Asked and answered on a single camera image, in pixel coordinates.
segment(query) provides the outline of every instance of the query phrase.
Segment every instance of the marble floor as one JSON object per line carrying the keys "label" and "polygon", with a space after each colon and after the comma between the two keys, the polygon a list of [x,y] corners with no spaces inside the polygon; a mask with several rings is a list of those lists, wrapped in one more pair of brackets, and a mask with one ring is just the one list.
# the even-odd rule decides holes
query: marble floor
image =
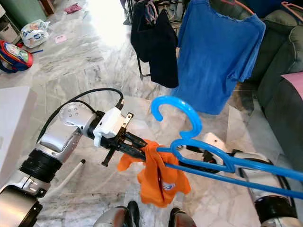
{"label": "marble floor", "polygon": [[[63,10],[78,3],[82,10],[67,15]],[[88,89],[114,87],[125,95],[123,113],[135,117],[128,130],[142,138],[169,145],[180,130],[190,129],[186,116],[171,106],[163,106],[162,122],[150,112],[151,101],[170,90],[140,80],[135,52],[130,44],[130,27],[123,25],[124,11],[117,0],[55,0],[56,13],[49,17],[50,37],[35,48],[43,52],[34,55],[34,65],[24,72],[0,74],[0,88],[30,86],[38,94],[28,132],[23,142],[24,160],[48,116],[62,103]],[[66,35],[67,41],[56,44],[54,38]],[[143,64],[143,71],[148,65]],[[83,98],[92,107],[106,111],[117,101],[111,92],[90,94]],[[267,123],[251,88],[237,86],[229,102],[218,116],[199,113],[203,131],[216,134],[228,149],[261,152],[275,164],[290,167]],[[86,164],[56,196],[41,199],[44,209],[39,215],[41,227],[92,226],[111,207],[136,200],[141,211],[141,226],[165,227],[169,212],[180,207],[190,214],[199,227],[258,227],[260,225],[247,189],[229,183],[187,174],[192,191],[178,194],[171,205],[159,209],[140,202],[140,185],[136,175],[140,163],[118,173],[116,166],[121,154],[116,153],[106,168],[101,165],[107,151],[96,148],[82,138],[66,164],[52,182],[55,188],[82,160]],[[297,201],[303,217],[302,201]]]}

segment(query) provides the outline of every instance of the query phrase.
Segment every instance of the white table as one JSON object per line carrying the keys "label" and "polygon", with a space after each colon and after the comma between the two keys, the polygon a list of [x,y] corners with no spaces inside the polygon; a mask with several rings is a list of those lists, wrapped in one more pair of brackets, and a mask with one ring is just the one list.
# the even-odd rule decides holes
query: white table
{"label": "white table", "polygon": [[36,98],[30,87],[0,89],[0,188],[16,169]]}

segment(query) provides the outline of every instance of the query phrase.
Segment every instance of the hanger hook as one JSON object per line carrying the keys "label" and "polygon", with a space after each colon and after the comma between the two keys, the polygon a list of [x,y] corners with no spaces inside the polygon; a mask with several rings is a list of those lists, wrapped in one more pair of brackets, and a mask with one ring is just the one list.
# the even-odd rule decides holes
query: hanger hook
{"label": "hanger hook", "polygon": [[180,136],[183,139],[190,139],[200,134],[202,130],[202,123],[196,111],[186,102],[179,98],[172,96],[161,96],[153,100],[151,103],[151,113],[157,121],[161,122],[163,116],[159,111],[159,107],[162,104],[170,104],[182,110],[190,119],[193,129],[191,131],[181,131]]}

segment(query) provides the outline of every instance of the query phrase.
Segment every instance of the gray sofa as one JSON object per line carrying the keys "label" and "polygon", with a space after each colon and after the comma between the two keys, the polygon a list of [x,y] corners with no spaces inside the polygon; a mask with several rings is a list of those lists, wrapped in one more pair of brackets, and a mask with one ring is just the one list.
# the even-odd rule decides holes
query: gray sofa
{"label": "gray sofa", "polygon": [[303,100],[281,77],[303,71],[303,24],[283,10],[263,21],[267,30],[248,81],[258,85],[258,101],[285,155],[303,171]]}

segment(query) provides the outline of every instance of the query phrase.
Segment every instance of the blue t-shirt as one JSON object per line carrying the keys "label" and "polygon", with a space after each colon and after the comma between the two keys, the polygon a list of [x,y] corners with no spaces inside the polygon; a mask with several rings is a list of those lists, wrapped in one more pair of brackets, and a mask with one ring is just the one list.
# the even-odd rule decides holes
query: blue t-shirt
{"label": "blue t-shirt", "polygon": [[179,86],[172,95],[197,111],[219,114],[237,81],[251,76],[265,28],[257,15],[236,20],[208,0],[191,0],[179,32]]}

